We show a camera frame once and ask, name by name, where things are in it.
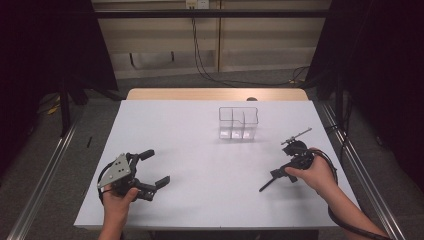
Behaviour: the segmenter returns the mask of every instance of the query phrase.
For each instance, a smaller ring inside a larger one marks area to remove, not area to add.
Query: cable
[[[293,83],[296,83],[296,78],[297,77],[299,77],[299,75],[305,70],[305,69],[308,69],[309,68],[309,66],[303,66],[303,67],[298,67],[298,68],[296,68],[295,70],[293,70],[293,74],[292,74],[292,80],[291,80],[291,82],[293,82]],[[297,70],[299,70],[299,69],[301,69],[300,70],[300,72],[295,76],[294,74],[296,73],[296,71]]]
[[[337,178],[337,172],[336,172],[337,169],[334,167],[334,165],[331,162],[331,159],[328,157],[328,155],[325,154],[321,150],[308,149],[306,151],[311,152],[311,153],[313,153],[315,155],[318,155],[318,156],[322,157],[327,162],[328,166],[331,169],[331,172],[333,173],[334,181],[338,184],[338,178]],[[367,237],[369,239],[375,239],[375,240],[391,240],[390,238],[387,238],[387,237],[381,236],[379,234],[372,233],[372,232],[369,232],[369,231],[366,231],[366,230],[357,228],[355,226],[352,226],[350,224],[347,224],[347,223],[343,222],[341,219],[339,219],[333,213],[333,211],[331,210],[330,206],[328,206],[328,215],[330,216],[331,220],[333,220],[340,227],[342,227],[342,228],[344,228],[344,229],[346,229],[346,230],[348,230],[350,232],[353,232],[355,234],[358,234],[360,236]]]
[[[334,131],[334,130],[336,130],[338,128],[339,128],[339,125],[338,124],[334,124],[334,125],[331,125],[331,126],[324,127],[325,132],[327,133],[327,135],[330,134],[330,130],[331,131]]]
[[[282,85],[286,85],[286,84],[291,84],[292,83],[293,80],[282,82],[282,83],[258,83],[258,82],[246,82],[246,81],[237,81],[237,80],[216,80],[216,79],[214,79],[213,77],[211,77],[207,73],[207,71],[205,70],[205,68],[203,66],[202,58],[200,56],[199,44],[197,42],[196,19],[195,18],[192,18],[192,21],[191,22],[192,22],[192,27],[193,27],[194,57],[195,57],[195,62],[196,62],[196,68],[197,68],[197,71],[199,72],[200,76],[202,76],[203,78],[205,78],[205,79],[207,79],[209,81],[213,81],[213,82],[216,82],[216,83],[227,85],[227,86],[232,87],[232,88],[236,88],[236,86],[231,85],[229,83],[242,83],[242,84],[251,84],[251,85],[259,85],[259,86],[270,86],[270,87],[282,86]],[[297,70],[299,70],[301,68],[308,68],[308,67],[309,66],[296,68],[295,71],[297,71]]]
[[[347,102],[347,105],[346,105],[346,112],[345,112],[345,115],[343,117],[343,122],[341,123],[341,124],[344,125],[344,128],[342,129],[342,130],[344,130],[344,135],[343,135],[342,146],[340,147],[339,161],[340,161],[340,165],[343,169],[344,169],[343,150],[346,147],[346,143],[349,139],[349,125],[350,125],[350,116],[352,115],[352,107],[353,107],[352,98],[349,96],[348,102]]]
[[[105,174],[106,170],[109,169],[113,165],[114,161],[106,165],[105,168],[100,172],[99,178],[97,179],[97,184],[102,180],[103,174]],[[97,188],[97,192],[99,193],[99,199],[103,204],[103,192],[100,188]]]

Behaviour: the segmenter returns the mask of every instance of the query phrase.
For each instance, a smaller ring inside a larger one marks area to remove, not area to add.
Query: clear plastic container
[[[253,139],[258,127],[258,109],[255,107],[219,108],[219,138]]]

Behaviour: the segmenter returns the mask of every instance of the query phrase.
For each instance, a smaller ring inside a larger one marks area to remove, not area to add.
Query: metal frame
[[[68,148],[69,143],[72,140],[72,137],[75,133],[76,125],[82,117],[82,110],[77,111],[74,118],[73,124],[70,126],[69,131],[66,135],[59,139],[59,142],[56,146],[56,149],[53,155],[50,158],[49,163],[47,164],[46,169],[43,172],[40,180],[37,183],[30,199],[28,200],[25,208],[22,210],[21,214],[18,217],[18,220],[13,225],[12,231],[10,232],[7,240],[23,240],[25,239],[32,222],[34,221],[38,210],[43,203],[46,192],[50,186],[50,183],[53,180],[57,168]]]
[[[336,115],[331,106],[329,104],[324,104],[323,109],[327,119],[330,121],[330,124],[335,125],[337,123],[335,120]],[[340,142],[340,145],[343,146],[343,141],[346,137],[346,133],[340,129],[337,129],[336,136]],[[405,240],[406,238],[403,235],[395,216],[393,215],[386,201],[384,201],[383,197],[381,196],[380,192],[372,181],[364,164],[359,158],[359,155],[357,154],[355,148],[353,147],[352,143],[349,141],[348,138],[345,142],[344,151],[387,233],[392,239]]]
[[[354,11],[329,11],[329,10],[101,10],[95,12],[43,12],[39,13],[46,17],[60,18],[349,18],[354,17]],[[324,106],[324,110],[329,121],[335,124],[334,112],[328,105]],[[75,131],[76,123],[81,115],[77,116],[76,121],[71,125],[66,136],[61,138],[58,146],[50,159],[50,162],[37,184],[29,202],[25,206],[18,221],[15,223],[8,240],[24,239],[31,224],[34,220],[38,209],[41,206],[45,192],[52,180],[57,166],[62,159],[69,142]],[[338,130],[337,137],[342,142],[344,132]],[[345,146],[346,154],[350,160],[356,174],[358,175],[368,197],[370,198],[374,208],[379,215],[385,229],[389,235],[396,240],[405,239],[401,232],[396,219],[391,210],[378,192],[376,186],[372,182],[359,156],[357,155],[353,145],[347,140]]]

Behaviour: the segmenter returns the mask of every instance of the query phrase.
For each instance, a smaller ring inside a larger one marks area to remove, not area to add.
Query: white table
[[[252,142],[219,139],[219,107],[253,106],[259,125]],[[96,190],[100,171],[120,153],[154,149],[139,162],[137,178],[153,184],[170,175],[152,202],[131,204],[127,228],[142,230],[305,229],[335,226],[326,203],[302,180],[274,181],[270,171],[290,161],[281,142],[298,140],[326,152],[339,185],[355,203],[325,130],[310,101],[123,101],[75,226],[100,229],[103,206]]]

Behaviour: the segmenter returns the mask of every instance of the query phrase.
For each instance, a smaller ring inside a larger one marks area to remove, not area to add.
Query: electrical cable
[[[331,131],[334,131],[334,130],[336,130],[338,128],[339,128],[339,125],[338,124],[334,124],[334,125],[331,125],[331,126],[324,127],[325,132],[327,133],[327,135],[330,134]]]
[[[344,169],[343,150],[346,147],[346,143],[349,139],[349,125],[350,125],[350,116],[352,115],[352,107],[353,107],[352,98],[349,96],[348,102],[346,105],[346,112],[343,117],[343,122],[340,123],[343,125],[342,130],[344,130],[344,135],[342,135],[343,136],[342,146],[340,147],[340,153],[339,153],[339,162],[343,169]]]
[[[323,79],[326,79],[328,75],[330,75],[332,73],[331,70],[329,69],[324,69],[323,71],[321,71],[320,73],[316,74],[315,76],[311,77],[310,79],[308,79],[308,81],[305,81],[303,83],[301,83],[298,88],[301,89],[308,89],[308,88],[312,88],[318,85],[318,83],[320,83],[321,81],[323,81]]]
[[[237,80],[216,80],[216,79],[214,79],[213,77],[211,77],[207,73],[207,71],[205,70],[205,68],[203,66],[202,58],[200,56],[199,44],[198,44],[198,41],[197,41],[197,28],[196,28],[195,18],[192,18],[192,27],[193,27],[193,41],[194,41],[194,54],[195,54],[194,57],[195,57],[195,62],[196,62],[196,68],[197,68],[197,71],[199,72],[200,76],[202,76],[203,78],[205,78],[209,81],[213,81],[213,82],[216,82],[216,83],[227,85],[227,86],[232,87],[232,88],[236,88],[236,86],[231,85],[229,83],[242,83],[242,84],[276,87],[276,86],[291,84],[293,82],[293,80],[290,80],[290,81],[286,81],[286,82],[282,82],[282,83],[258,83],[258,82],[246,82],[246,81],[237,81]],[[297,71],[301,68],[308,68],[308,67],[309,66],[296,68],[295,71]]]
[[[334,181],[336,182],[336,184],[338,184],[338,178],[337,178],[337,172],[336,172],[337,169],[334,167],[334,165],[333,165],[331,159],[328,157],[328,155],[325,154],[321,150],[307,149],[305,151],[322,157],[327,162],[328,166],[330,167],[331,172],[332,172],[333,177],[334,177]],[[391,240],[388,237],[381,236],[379,234],[372,233],[372,232],[357,228],[355,226],[352,226],[348,223],[343,222],[341,219],[339,219],[334,214],[334,212],[331,210],[330,206],[328,206],[328,215],[330,216],[331,220],[333,220],[337,225],[339,225],[340,227],[342,227],[342,228],[344,228],[344,229],[346,229],[346,230],[348,230],[352,233],[358,234],[360,236],[363,236],[363,237],[366,237],[366,238],[369,238],[369,239],[374,239],[374,240]]]
[[[100,183],[100,181],[103,178],[103,174],[105,174],[106,170],[108,170],[113,165],[113,163],[114,163],[114,161],[109,163],[108,165],[106,165],[105,168],[103,168],[103,170],[100,172],[99,178],[97,179],[97,184]],[[102,192],[102,190],[100,188],[97,188],[97,192],[99,193],[100,202],[102,202],[102,204],[103,204],[103,193],[104,192]]]
[[[298,68],[296,68],[296,69],[294,69],[293,70],[293,73],[292,73],[292,80],[291,80],[291,82],[294,84],[294,83],[296,83],[296,78],[297,77],[299,77],[299,75],[305,70],[305,69],[308,69],[309,68],[309,66],[303,66],[303,67],[298,67]],[[300,70],[300,72],[295,76],[294,74],[296,73],[296,71],[297,70],[299,70],[299,69],[301,69]]]

